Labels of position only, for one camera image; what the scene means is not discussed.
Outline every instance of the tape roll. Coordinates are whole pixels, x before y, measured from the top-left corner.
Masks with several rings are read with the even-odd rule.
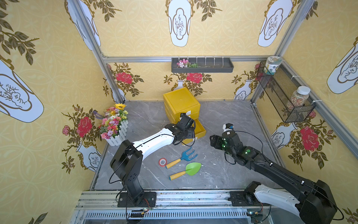
[[[161,167],[165,167],[166,164],[167,164],[166,159],[161,158],[161,159],[159,160],[159,165],[160,165]]]

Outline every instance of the black wire basket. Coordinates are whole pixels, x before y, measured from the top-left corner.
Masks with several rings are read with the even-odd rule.
[[[315,108],[311,97],[305,100],[303,106],[294,106],[290,97],[301,86],[287,69],[280,65],[274,75],[263,72],[266,61],[260,63],[257,79],[271,100],[281,119],[285,123],[304,121]]]

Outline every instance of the glass jar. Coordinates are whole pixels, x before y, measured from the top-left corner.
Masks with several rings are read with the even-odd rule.
[[[304,102],[307,100],[311,89],[307,86],[300,86],[297,90],[295,90],[290,97],[290,100],[287,102],[286,106],[293,110],[294,107],[302,106]]]
[[[282,58],[280,58],[279,56],[270,56],[266,60],[263,72],[268,75],[273,75],[276,72],[276,69],[281,65],[281,63]]]

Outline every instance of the yellow wallpaper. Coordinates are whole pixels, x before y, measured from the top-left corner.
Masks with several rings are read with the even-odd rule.
[[[36,220],[47,213],[42,223],[65,224],[81,192],[89,188],[94,172],[81,166],[78,156],[81,154],[75,147],[67,154],[72,164],[71,173],[66,166],[62,169],[61,163],[66,162],[62,149],[70,145],[67,143],[69,136],[62,131],[65,125],[74,128],[74,123],[61,113],[72,115],[73,104],[79,104],[85,113],[91,108],[102,111],[113,102],[103,96],[102,86],[98,85],[103,74],[70,21],[63,0],[2,0],[0,7],[0,38],[5,38],[0,48],[1,73],[7,72],[11,63],[13,71],[44,108],[42,113],[41,107],[32,100],[30,111],[11,114],[17,119],[0,113],[1,223],[29,223],[31,218]],[[8,45],[14,41],[17,48],[11,49]],[[32,57],[25,52],[21,55],[23,50],[30,52]],[[24,108],[28,101],[23,98],[22,87],[14,92],[8,96]],[[24,101],[16,102],[16,97]],[[0,105],[5,108],[4,102],[0,97]],[[40,117],[30,123],[20,121],[36,116]],[[97,140],[95,144],[102,151],[105,142]]]
[[[358,86],[353,86],[358,80],[358,58],[357,50],[352,52],[358,36],[357,10],[355,0],[319,1],[318,17],[303,21],[284,58],[358,137]],[[348,62],[341,67],[346,56],[350,56]],[[350,81],[337,81],[347,71]]]
[[[109,66],[120,93],[125,94],[127,100],[163,100],[164,93],[178,86],[177,80],[182,80],[182,85],[198,100],[223,100],[235,96],[236,99],[251,98],[258,84],[258,66],[255,67],[258,63],[233,62],[232,73],[204,74],[173,74],[171,63],[110,63]]]
[[[170,34],[166,13],[168,0],[111,0],[110,6],[113,7],[101,4],[100,0],[82,1],[88,5],[92,3],[92,13],[88,9],[87,11],[94,15],[101,49],[106,56],[271,55],[275,53],[293,17],[289,16],[283,26],[280,24],[284,20],[275,20],[271,23],[275,32],[279,30],[278,36],[271,45],[262,47],[258,45],[258,37],[265,19],[265,11],[274,1],[211,0],[210,4],[206,4],[209,0],[193,0],[195,13],[190,18],[192,13],[188,1],[173,0],[173,7],[178,5],[185,9],[185,6],[189,5],[186,11],[187,20],[190,18],[189,36],[184,35],[184,39],[188,38],[188,41],[179,43],[180,41],[174,40],[176,37],[172,41],[171,36],[175,31]],[[297,0],[278,0],[268,16],[274,14],[280,5],[285,9],[283,18],[287,17],[296,2]],[[273,40],[275,36],[272,35],[271,38],[269,35],[266,38]]]
[[[264,99],[265,100],[258,100],[257,108],[269,132],[273,135],[273,141],[277,141],[277,135],[275,135],[277,127],[280,128],[278,132],[287,133],[285,138],[288,137],[286,142],[289,143],[287,146],[283,146],[279,149],[286,168],[312,181],[322,180],[327,183],[333,193],[337,206],[341,209],[345,218],[349,219],[350,215],[347,215],[343,209],[347,210],[347,208],[350,208],[351,211],[355,211],[358,208],[358,160],[352,155],[344,143],[338,137],[335,137],[335,133],[330,131],[331,128],[316,111],[310,114],[306,122],[295,123],[297,129],[290,129],[290,127],[284,127],[282,125],[280,116],[266,94],[264,95]],[[292,136],[293,132],[291,132],[290,137],[291,130],[295,132],[295,137]],[[316,136],[313,134],[314,132],[319,132],[319,134]],[[309,144],[308,141],[305,141],[309,135],[313,137],[312,142],[314,144]],[[298,145],[299,143],[301,143],[303,147],[301,150],[297,150],[295,147],[292,148],[292,146]],[[294,150],[299,151],[299,155],[302,157],[301,159],[299,158],[300,156],[295,154]],[[320,153],[324,164],[322,169],[319,167],[320,159],[315,159],[318,153]],[[293,162],[292,158],[294,157],[299,158],[298,163]],[[337,211],[335,218],[341,218],[339,211]],[[333,220],[331,223],[336,224],[341,222],[342,221]]]

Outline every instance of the gray marble floor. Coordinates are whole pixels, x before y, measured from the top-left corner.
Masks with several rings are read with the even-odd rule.
[[[199,172],[194,176],[184,175],[173,181],[169,176],[185,170],[188,161],[181,161],[170,169],[160,167],[160,158],[166,158],[168,162],[181,157],[183,151],[189,147],[179,145],[164,146],[150,154],[143,162],[139,174],[139,182],[144,189],[244,189],[251,181],[259,181],[268,187],[280,188],[279,185],[265,176],[248,170],[240,165],[231,165],[225,161],[224,152],[210,146],[209,137],[213,134],[221,135],[223,124],[234,124],[235,130],[249,132],[263,142],[263,153],[275,160],[266,143],[256,117],[251,109],[249,101],[201,101],[199,120],[206,129],[206,135],[195,141],[192,149],[198,156],[192,162],[202,164]],[[127,139],[134,142],[144,139],[160,131],[169,120],[164,111],[164,102],[151,101],[127,101],[126,109],[129,112],[129,129]],[[238,133],[241,141],[246,146],[252,146],[261,150],[261,143],[255,137]],[[95,190],[120,190],[121,182],[109,184],[108,180],[113,173],[110,161],[116,153],[118,146],[109,147],[102,167],[99,171]],[[114,175],[111,181],[118,180]]]

